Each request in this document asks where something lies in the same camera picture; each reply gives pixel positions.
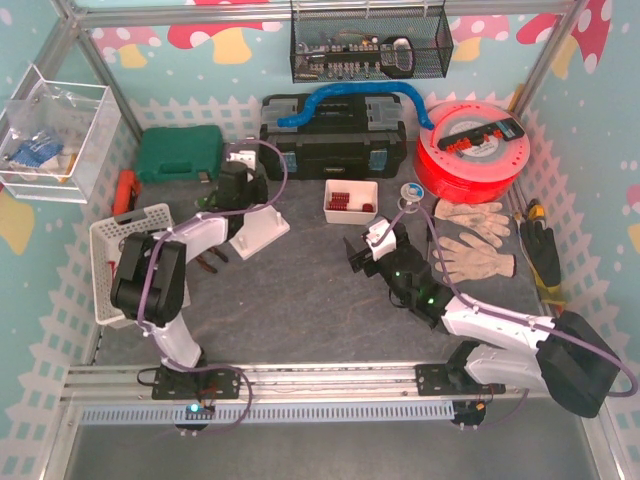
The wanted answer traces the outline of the white peg fixture board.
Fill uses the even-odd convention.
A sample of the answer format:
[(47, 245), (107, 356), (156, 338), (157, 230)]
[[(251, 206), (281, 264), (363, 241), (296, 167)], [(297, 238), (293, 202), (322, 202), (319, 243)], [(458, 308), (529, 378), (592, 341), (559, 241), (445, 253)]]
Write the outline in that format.
[(244, 215), (244, 225), (229, 240), (236, 253), (247, 260), (290, 231), (289, 223), (273, 206)]

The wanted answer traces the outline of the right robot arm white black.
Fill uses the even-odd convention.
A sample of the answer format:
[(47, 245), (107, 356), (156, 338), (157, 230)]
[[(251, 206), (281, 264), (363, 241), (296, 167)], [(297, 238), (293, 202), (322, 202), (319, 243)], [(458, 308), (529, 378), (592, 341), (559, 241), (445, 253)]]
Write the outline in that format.
[(428, 262), (406, 240), (385, 248), (365, 241), (345, 247), (352, 270), (381, 276), (402, 308), (432, 328), (470, 339), (462, 360), (450, 364), (452, 383), (539, 390), (575, 415), (598, 415), (619, 359), (581, 315), (534, 316), (457, 295), (433, 278)]

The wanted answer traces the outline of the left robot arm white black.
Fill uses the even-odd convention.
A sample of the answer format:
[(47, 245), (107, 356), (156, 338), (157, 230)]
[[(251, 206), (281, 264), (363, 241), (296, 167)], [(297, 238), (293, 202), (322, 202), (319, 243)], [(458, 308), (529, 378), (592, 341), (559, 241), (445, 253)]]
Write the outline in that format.
[(268, 205), (266, 179), (241, 162), (227, 162), (211, 198), (211, 207), (181, 224), (128, 235), (112, 281), (112, 306), (137, 323), (154, 341), (161, 363), (176, 372), (204, 369), (202, 348), (182, 316), (186, 266), (233, 238), (246, 214)]

